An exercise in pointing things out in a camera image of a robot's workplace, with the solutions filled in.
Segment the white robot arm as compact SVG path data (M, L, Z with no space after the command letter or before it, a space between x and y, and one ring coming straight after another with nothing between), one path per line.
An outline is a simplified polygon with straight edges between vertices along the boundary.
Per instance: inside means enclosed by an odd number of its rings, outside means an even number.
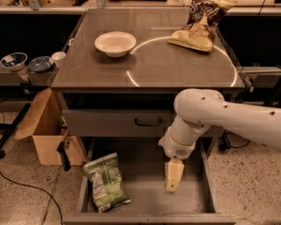
M165 163L165 191L177 190L183 161L195 149L197 139L210 127L220 127L281 153L281 108L227 102L209 89L185 89L173 102L176 116L158 144L170 159Z

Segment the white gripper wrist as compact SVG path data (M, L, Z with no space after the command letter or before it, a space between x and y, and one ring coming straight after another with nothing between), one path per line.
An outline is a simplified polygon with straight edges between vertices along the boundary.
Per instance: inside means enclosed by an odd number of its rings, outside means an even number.
M165 155L170 158L165 163L165 191L174 193L179 187L185 169L182 160L189 158L195 149L195 144L183 145L176 142L171 136L170 128L168 128L165 135L158 141L158 145L163 148Z

